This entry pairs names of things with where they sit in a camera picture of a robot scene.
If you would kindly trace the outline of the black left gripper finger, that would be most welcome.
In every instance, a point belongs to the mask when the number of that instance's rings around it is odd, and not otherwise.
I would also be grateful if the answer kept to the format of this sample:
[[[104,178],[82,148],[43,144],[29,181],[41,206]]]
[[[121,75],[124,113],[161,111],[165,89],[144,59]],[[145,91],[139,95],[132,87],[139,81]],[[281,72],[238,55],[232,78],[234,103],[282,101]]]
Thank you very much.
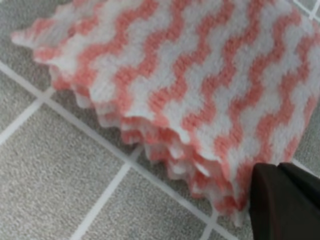
[[[292,163],[258,163],[249,214],[255,240],[318,240],[320,179]]]

